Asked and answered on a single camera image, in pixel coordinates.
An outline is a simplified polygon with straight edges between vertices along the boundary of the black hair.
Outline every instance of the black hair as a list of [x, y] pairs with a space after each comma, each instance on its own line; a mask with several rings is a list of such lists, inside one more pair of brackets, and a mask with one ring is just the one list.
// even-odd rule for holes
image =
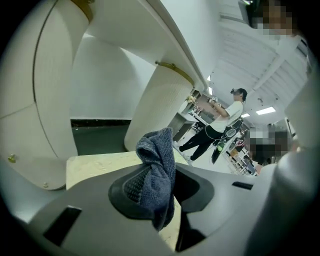
[[243, 88], [239, 88], [238, 91], [243, 95], [242, 100], [245, 102], [248, 95], [247, 91]]

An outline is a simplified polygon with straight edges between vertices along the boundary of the person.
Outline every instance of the person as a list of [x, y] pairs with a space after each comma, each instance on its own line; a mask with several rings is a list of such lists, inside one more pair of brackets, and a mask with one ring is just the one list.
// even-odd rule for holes
[[215, 142], [216, 139], [219, 139], [223, 135], [226, 127], [231, 126], [242, 115], [244, 110], [243, 102], [246, 100], [247, 94], [247, 91], [243, 88], [234, 90], [234, 103], [226, 109], [223, 109], [216, 102], [213, 102], [212, 106], [220, 116], [210, 125], [199, 131], [187, 143], [179, 147], [179, 150], [184, 152], [198, 146], [190, 158], [188, 156], [186, 157], [188, 162], [192, 163], [192, 161], [198, 159], [206, 152], [211, 143]]

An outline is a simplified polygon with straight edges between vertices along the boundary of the white curved panel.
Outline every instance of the white curved panel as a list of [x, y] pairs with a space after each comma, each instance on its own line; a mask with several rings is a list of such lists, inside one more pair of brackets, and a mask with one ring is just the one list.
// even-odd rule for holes
[[195, 88], [208, 85], [190, 62], [173, 33], [146, 0], [96, 0], [94, 19], [87, 33], [119, 46], [147, 62], [174, 63], [195, 82]]
[[218, 0], [161, 0], [181, 31], [203, 76], [208, 77], [223, 50]]
[[0, 118], [34, 102], [33, 64], [41, 28], [54, 1], [41, 1], [12, 36], [0, 64]]
[[167, 127], [191, 90], [192, 85], [183, 76], [157, 66], [125, 135], [125, 148], [134, 151], [143, 135]]
[[71, 73], [71, 119], [131, 120], [155, 68], [120, 47], [84, 37]]
[[[5, 162], [36, 186], [55, 190], [66, 184], [66, 161], [53, 152], [35, 104], [0, 119], [0, 145]], [[15, 163], [8, 161], [11, 154]]]
[[78, 155], [70, 124], [71, 70], [88, 24], [73, 2], [58, 0], [36, 50], [34, 90], [40, 121], [55, 154], [65, 161]]

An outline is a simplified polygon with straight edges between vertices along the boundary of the table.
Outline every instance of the table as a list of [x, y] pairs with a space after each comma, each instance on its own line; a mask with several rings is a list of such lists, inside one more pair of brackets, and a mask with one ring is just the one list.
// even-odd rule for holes
[[[187, 165], [186, 160], [173, 149], [176, 163]], [[139, 165], [141, 160], [136, 152], [113, 153], [113, 154], [94, 154], [73, 156], [66, 162], [66, 189], [70, 189], [75, 184], [91, 177], [114, 172], [116, 170]], [[170, 224], [163, 228], [159, 235], [165, 243], [174, 251], [178, 240], [180, 229], [181, 207], [174, 199], [174, 215]]]
[[173, 140], [178, 142], [190, 130], [191, 126], [197, 122], [199, 121], [190, 114], [180, 112], [175, 114], [168, 125], [168, 127], [173, 128]]

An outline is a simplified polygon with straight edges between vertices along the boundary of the floor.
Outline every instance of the floor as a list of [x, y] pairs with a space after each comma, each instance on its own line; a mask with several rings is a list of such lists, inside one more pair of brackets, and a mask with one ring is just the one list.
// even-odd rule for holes
[[[178, 141], [178, 145], [183, 145], [195, 134], [196, 132], [193, 129], [190, 129], [189, 132], [187, 132]], [[192, 166], [220, 173], [236, 174], [237, 171], [233, 167], [232, 163], [228, 160], [227, 154], [220, 155], [214, 164], [211, 162], [211, 156], [214, 153], [215, 148], [216, 147], [213, 145], [209, 147], [209, 149], [202, 156], [200, 156], [197, 160], [195, 160], [192, 163]], [[184, 151], [183, 154], [187, 156], [192, 156], [196, 149], [197, 147], [191, 148], [189, 150]]]
[[129, 125], [73, 128], [79, 156], [126, 152], [124, 138]]

